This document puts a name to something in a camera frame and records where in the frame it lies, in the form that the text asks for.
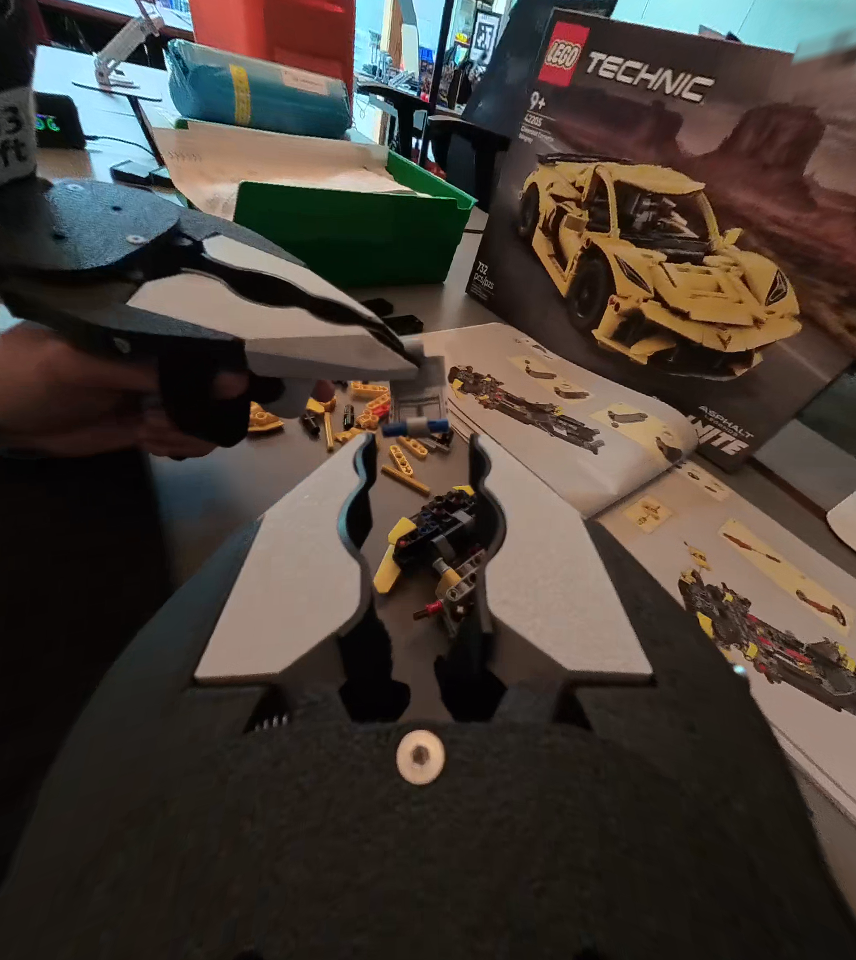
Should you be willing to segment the white paper sheets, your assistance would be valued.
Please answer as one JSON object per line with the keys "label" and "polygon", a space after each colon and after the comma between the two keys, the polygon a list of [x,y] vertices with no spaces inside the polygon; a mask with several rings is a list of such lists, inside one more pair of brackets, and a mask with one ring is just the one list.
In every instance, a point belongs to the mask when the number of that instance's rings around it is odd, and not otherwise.
{"label": "white paper sheets", "polygon": [[196,209],[233,220],[242,183],[348,194],[427,196],[388,171],[389,151],[371,143],[188,122],[154,126],[174,188]]}

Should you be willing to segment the red carry case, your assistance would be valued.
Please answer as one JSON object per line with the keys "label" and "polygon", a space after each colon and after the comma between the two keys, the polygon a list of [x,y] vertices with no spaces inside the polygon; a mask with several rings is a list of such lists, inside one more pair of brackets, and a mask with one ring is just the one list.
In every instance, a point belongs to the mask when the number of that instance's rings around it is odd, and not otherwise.
{"label": "red carry case", "polygon": [[191,1],[194,41],[353,82],[353,1]]}

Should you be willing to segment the lego set box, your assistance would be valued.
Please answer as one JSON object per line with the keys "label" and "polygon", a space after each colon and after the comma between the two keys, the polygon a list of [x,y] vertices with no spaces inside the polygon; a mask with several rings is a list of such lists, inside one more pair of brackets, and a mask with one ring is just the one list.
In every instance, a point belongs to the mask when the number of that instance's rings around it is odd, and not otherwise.
{"label": "lego set box", "polygon": [[856,361],[856,49],[539,25],[473,102],[515,127],[466,292],[737,471]]}

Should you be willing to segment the pile of yellow lego beams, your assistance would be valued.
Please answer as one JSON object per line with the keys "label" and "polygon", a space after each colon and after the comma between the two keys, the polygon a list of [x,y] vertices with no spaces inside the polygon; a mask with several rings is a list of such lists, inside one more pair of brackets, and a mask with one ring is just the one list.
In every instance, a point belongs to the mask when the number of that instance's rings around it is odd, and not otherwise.
{"label": "pile of yellow lego beams", "polygon": [[[308,439],[323,443],[327,453],[335,452],[357,436],[376,434],[387,427],[393,407],[388,386],[365,381],[341,381],[336,383],[336,387],[347,390],[347,399],[339,399],[334,393],[327,400],[311,397],[304,411],[296,418],[296,423]],[[280,416],[253,401],[250,403],[246,437],[254,440],[280,435],[285,423]],[[410,474],[409,460],[426,460],[432,443],[431,437],[423,440],[400,437],[391,446],[389,455],[399,470]]]}

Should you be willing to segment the person's left hand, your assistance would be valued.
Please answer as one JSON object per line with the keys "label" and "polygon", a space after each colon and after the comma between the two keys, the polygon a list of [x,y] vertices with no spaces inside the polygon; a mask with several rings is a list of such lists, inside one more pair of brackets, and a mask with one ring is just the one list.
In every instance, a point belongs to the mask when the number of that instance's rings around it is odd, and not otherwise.
{"label": "person's left hand", "polygon": [[137,450],[191,459],[217,449],[162,409],[158,365],[95,356],[44,327],[0,332],[0,453],[85,458]]}

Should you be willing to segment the black dotted mat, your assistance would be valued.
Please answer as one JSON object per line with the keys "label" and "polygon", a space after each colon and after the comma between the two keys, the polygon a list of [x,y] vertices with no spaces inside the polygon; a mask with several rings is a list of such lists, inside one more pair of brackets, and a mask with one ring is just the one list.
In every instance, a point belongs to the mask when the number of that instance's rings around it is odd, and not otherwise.
{"label": "black dotted mat", "polygon": [[0,885],[62,742],[172,592],[148,458],[0,458]]}

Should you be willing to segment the grey lego seat piece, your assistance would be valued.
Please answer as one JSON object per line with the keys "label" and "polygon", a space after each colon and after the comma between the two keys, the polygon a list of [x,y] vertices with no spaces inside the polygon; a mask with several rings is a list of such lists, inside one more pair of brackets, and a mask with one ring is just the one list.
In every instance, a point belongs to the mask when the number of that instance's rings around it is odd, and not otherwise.
{"label": "grey lego seat piece", "polygon": [[421,335],[403,337],[401,342],[408,354],[417,361],[417,369],[414,378],[391,382],[387,423],[410,417],[448,420],[446,355],[429,352]]}

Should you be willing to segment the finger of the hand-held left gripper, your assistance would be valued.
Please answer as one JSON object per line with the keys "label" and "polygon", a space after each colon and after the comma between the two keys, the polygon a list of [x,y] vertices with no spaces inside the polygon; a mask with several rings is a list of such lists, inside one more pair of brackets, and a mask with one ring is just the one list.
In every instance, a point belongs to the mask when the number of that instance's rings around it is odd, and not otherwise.
{"label": "finger of the hand-held left gripper", "polygon": [[317,318],[296,306],[266,306],[221,280],[182,273],[143,285],[128,305],[228,334],[248,370],[278,379],[414,379],[417,365],[357,323]]}
{"label": "finger of the hand-held left gripper", "polygon": [[280,254],[215,234],[203,240],[203,272],[256,305],[299,308],[327,323],[363,328],[387,347],[403,349],[371,308]]}

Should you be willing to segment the black lego beams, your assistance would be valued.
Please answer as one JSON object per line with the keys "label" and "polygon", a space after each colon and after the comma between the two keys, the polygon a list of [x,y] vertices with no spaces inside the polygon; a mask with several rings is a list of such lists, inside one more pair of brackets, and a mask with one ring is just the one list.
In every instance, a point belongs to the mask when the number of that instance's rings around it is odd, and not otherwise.
{"label": "black lego beams", "polygon": [[424,323],[418,316],[398,313],[394,304],[384,297],[363,299],[360,304],[380,318],[385,326],[399,337],[411,337],[424,331]]}

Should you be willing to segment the black smartphone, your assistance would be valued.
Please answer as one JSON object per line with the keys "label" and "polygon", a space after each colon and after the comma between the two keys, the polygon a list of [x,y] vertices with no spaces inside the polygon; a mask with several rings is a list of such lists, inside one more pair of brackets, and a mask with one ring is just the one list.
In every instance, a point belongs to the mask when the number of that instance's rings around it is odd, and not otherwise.
{"label": "black smartphone", "polygon": [[144,188],[173,188],[165,167],[152,166],[134,160],[125,160],[110,167],[111,180],[119,185]]}

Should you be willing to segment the black device with green light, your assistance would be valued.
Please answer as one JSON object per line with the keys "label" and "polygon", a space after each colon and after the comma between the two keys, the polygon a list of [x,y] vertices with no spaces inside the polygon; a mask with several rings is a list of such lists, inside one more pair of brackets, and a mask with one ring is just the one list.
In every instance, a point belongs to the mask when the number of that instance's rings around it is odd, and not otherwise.
{"label": "black device with green light", "polygon": [[70,96],[35,91],[34,104],[38,149],[86,151],[86,134],[77,106]]}

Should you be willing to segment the green plastic bin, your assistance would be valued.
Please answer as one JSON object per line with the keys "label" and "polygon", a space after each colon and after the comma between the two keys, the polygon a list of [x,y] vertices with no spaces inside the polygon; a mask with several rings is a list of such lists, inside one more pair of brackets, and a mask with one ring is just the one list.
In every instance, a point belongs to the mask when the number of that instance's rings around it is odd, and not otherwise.
{"label": "green plastic bin", "polygon": [[388,150],[387,171],[427,196],[243,182],[233,220],[343,289],[443,283],[476,201]]}

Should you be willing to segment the teal plastic package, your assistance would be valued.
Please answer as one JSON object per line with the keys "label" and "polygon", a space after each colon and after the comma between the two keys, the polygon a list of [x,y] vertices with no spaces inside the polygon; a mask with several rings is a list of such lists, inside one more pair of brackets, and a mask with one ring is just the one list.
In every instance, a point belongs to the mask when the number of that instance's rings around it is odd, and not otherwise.
{"label": "teal plastic package", "polygon": [[337,78],[181,39],[169,42],[165,63],[171,102],[186,119],[334,139],[352,125]]}

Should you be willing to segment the open instruction booklet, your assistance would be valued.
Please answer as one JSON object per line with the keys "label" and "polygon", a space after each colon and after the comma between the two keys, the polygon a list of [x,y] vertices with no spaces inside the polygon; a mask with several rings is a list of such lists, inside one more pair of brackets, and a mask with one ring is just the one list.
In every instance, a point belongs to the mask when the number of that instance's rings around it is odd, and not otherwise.
{"label": "open instruction booklet", "polygon": [[802,777],[856,826],[856,579],[690,458],[693,426],[503,323],[425,336],[458,429],[602,525],[729,663]]}

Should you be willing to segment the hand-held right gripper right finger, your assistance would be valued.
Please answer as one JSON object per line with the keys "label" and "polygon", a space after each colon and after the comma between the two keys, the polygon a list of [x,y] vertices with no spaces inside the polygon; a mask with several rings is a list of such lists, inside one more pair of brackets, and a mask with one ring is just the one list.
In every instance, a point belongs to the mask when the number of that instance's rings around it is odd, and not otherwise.
{"label": "hand-held right gripper right finger", "polygon": [[490,437],[471,436],[468,465],[470,551],[438,598],[449,717],[491,721],[522,693],[649,685],[654,668],[578,510]]}

